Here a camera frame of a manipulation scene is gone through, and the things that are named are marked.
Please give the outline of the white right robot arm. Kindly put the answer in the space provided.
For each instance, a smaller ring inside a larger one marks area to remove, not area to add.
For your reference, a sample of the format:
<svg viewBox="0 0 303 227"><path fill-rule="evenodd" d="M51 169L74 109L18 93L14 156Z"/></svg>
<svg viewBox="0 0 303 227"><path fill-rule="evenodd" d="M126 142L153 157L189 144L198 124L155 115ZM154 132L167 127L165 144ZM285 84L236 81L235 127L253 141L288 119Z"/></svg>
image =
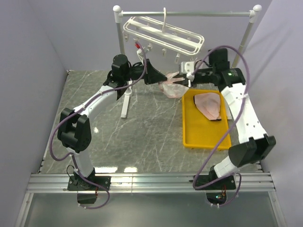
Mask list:
<svg viewBox="0 0 303 227"><path fill-rule="evenodd" d="M195 190L208 186L221 188L226 177L237 174L242 166L263 160L276 145L275 137L269 136L262 127L250 101L250 70L240 51L228 45L221 45L211 49L206 58L209 59L209 68L200 69L196 65L188 73L182 70L177 75L177 78L181 79L177 83L186 87L214 84L227 101L234 122L211 150L212 154L233 128L238 131L239 144L230 147L228 156L213 166L208 183L197 186L199 174L195 175L192 183Z"/></svg>

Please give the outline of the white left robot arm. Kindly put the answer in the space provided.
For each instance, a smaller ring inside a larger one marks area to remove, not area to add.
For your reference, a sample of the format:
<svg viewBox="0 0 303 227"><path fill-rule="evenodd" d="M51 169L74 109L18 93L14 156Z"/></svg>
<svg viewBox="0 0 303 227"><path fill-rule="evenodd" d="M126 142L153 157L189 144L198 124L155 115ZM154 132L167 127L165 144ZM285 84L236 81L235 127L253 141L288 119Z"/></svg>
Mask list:
<svg viewBox="0 0 303 227"><path fill-rule="evenodd" d="M114 103L126 92L129 81L144 80L146 85L167 81L167 77L156 70L148 59L131 64L124 54L113 58L111 71L99 91L82 105L65 108L60 115L57 138L67 149L74 167L69 177L68 191L88 191L78 195L79 204L93 204L99 191L109 191L111 177L96 176L87 148L92 139L91 123L108 105Z"/></svg>

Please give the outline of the white plastic clip hanger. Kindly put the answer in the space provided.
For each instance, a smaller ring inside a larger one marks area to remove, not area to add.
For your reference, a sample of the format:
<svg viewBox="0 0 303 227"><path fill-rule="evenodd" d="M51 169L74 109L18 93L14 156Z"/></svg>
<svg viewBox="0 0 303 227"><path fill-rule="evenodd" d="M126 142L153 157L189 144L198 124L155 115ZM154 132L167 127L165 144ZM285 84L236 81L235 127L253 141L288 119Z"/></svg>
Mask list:
<svg viewBox="0 0 303 227"><path fill-rule="evenodd" d="M197 55L204 45L205 38L200 34L168 24L166 8L163 9L163 13L162 21L151 17L131 17L123 26L125 35L133 35L185 56Z"/></svg>

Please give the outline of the white pink underwear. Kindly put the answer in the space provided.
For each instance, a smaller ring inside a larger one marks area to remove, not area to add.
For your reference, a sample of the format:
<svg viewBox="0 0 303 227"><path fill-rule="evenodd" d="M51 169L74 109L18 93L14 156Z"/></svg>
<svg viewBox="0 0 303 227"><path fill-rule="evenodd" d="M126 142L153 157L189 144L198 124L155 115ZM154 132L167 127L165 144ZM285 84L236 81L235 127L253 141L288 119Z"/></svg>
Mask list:
<svg viewBox="0 0 303 227"><path fill-rule="evenodd" d="M159 82L159 89L168 98L181 98L189 90L188 87L175 83L183 80L182 77L177 78L176 76L178 75L178 71L174 73L168 73L166 75L167 80Z"/></svg>

